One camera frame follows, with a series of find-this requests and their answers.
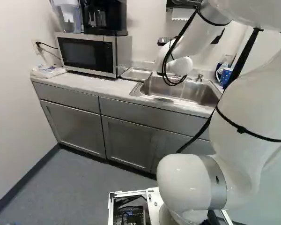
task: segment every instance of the circuit board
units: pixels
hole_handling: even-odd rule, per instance
[[[144,208],[137,206],[119,209],[114,213],[113,225],[146,225]]]

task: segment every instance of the coffee maker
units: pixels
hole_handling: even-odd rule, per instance
[[[80,0],[85,34],[126,36],[126,0]]]

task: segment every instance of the countertop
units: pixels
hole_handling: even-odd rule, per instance
[[[107,79],[91,75],[75,73],[64,73],[49,79],[31,76],[33,82],[48,84],[55,87],[79,91],[87,94],[98,95],[105,98],[121,100],[129,103],[185,113],[194,116],[208,118],[213,111],[211,107],[200,107],[192,103],[185,105],[179,103],[168,103],[163,101],[152,101],[143,97],[130,96],[130,92],[137,82],[122,79]]]

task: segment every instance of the baseboard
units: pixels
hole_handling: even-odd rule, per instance
[[[34,175],[40,171],[44,165],[60,150],[60,146],[55,145],[41,160],[39,160],[25,176],[23,176],[10,191],[0,199],[0,212],[13,200],[19,191],[30,181]]]

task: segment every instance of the stainless steel sink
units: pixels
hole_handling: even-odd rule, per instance
[[[221,93],[210,80],[195,81],[187,78],[183,83],[171,87],[161,76],[151,75],[144,83],[138,83],[130,95],[166,102],[185,101],[201,106],[215,107]]]

